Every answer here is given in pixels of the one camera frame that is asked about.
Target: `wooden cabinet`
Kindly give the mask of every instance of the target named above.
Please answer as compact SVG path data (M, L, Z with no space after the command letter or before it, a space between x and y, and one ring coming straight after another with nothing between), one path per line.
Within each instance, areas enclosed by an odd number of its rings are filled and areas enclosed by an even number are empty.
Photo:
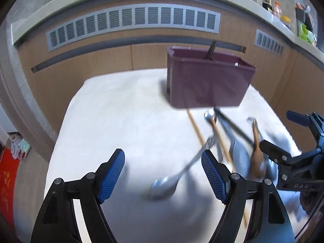
M324 115L324 72L301 53L297 54L285 89L275 107L275 112L284 123L298 148L303 152L315 148L315 141L306 127L286 119L288 110L302 114L313 111Z
M44 116L60 131L67 107L88 78L132 70L131 47L99 50L30 72L28 84Z

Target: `jar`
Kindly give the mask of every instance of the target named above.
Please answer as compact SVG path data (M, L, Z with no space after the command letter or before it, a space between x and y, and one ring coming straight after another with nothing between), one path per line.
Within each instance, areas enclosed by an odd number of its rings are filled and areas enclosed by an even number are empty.
M274 2L274 6L273 6L273 11L272 11L273 15L276 16L279 20L281 19L281 7L280 7L280 3L278 1Z
M281 22L282 22L286 27L288 27L289 29L291 28L291 20L290 20L289 17L283 15L283 16L281 17Z

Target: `white table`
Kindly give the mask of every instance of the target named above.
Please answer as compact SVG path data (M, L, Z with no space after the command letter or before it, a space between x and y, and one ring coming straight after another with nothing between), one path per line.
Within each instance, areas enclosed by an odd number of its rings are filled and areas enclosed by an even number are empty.
M44 196L55 178L80 179L108 161L116 148L125 152L125 166L111 198L102 204L119 243L208 242L224 209L200 161L180 180L170 199L145 199L155 179L177 173L200 149L186 110L174 109L165 99L165 83L165 69L87 80L68 107L51 157ZM205 110L192 109L192 114L207 138L212 130L204 121ZM271 140L267 132L276 133L278 138L284 136L290 152L299 154L286 128L252 86L239 107L222 111L252 139L246 118L256 117L260 130L266 129L262 132L264 138ZM298 232L303 222L295 216L300 212L299 194L288 192L285 196L296 205L290 218ZM82 242L91 242L79 200L74 204ZM237 242L243 241L245 232L242 222Z

